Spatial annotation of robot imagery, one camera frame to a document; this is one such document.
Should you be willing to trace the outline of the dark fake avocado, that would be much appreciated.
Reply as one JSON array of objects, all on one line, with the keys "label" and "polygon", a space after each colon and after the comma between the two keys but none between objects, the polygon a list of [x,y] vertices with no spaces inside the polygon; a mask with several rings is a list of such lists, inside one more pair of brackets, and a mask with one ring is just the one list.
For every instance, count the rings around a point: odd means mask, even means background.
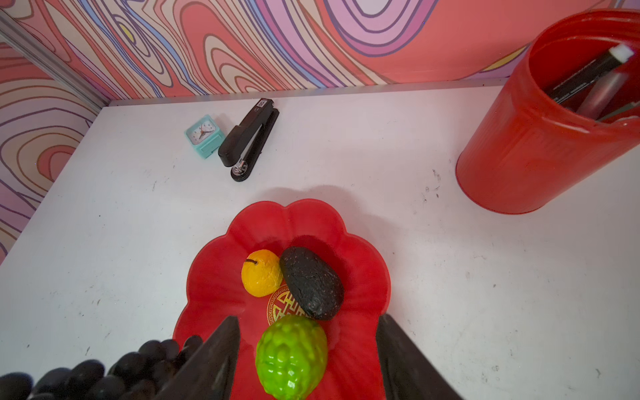
[{"label": "dark fake avocado", "polygon": [[307,248],[287,248],[279,265],[294,299],[312,319],[328,321],[340,310],[345,290],[337,273]]}]

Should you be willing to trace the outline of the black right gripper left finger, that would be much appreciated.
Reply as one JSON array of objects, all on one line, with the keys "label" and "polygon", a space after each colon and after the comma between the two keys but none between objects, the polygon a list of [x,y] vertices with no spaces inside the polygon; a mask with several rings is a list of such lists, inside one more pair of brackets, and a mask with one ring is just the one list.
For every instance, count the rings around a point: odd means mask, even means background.
[{"label": "black right gripper left finger", "polygon": [[230,399],[241,333],[227,317],[155,399]]}]

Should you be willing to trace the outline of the green fake custard apple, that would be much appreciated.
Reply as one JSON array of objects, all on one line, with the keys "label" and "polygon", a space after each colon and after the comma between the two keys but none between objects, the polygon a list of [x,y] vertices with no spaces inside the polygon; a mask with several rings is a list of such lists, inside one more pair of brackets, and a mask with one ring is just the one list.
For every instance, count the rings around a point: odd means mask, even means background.
[{"label": "green fake custard apple", "polygon": [[328,366],[328,339],[314,320],[286,315],[261,336],[255,366],[265,393],[276,399],[305,399]]}]

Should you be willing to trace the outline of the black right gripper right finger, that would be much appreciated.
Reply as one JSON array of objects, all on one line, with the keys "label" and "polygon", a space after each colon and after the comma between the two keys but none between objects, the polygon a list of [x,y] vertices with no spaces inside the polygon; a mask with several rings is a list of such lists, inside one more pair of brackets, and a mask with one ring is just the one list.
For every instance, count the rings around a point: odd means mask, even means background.
[{"label": "black right gripper right finger", "polygon": [[386,313],[378,319],[376,344],[387,399],[462,399]]}]

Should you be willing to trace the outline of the black fake grape bunch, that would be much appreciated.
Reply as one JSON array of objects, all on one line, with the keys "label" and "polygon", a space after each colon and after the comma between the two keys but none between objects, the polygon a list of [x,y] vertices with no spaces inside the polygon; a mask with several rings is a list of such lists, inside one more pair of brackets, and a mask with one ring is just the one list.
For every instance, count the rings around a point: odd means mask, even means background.
[{"label": "black fake grape bunch", "polygon": [[1,376],[2,399],[154,399],[203,344],[198,335],[183,345],[150,340],[106,368],[90,359],[55,368],[35,380],[27,373]]}]

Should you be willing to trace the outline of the yellow fake lemon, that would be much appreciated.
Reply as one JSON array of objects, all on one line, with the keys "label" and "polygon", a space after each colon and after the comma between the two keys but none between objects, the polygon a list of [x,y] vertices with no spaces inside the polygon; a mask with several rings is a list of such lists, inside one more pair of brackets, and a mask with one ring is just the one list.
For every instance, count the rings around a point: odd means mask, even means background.
[{"label": "yellow fake lemon", "polygon": [[241,280],[245,290],[255,298],[276,292],[283,282],[279,257],[267,249],[251,253],[243,263]]}]

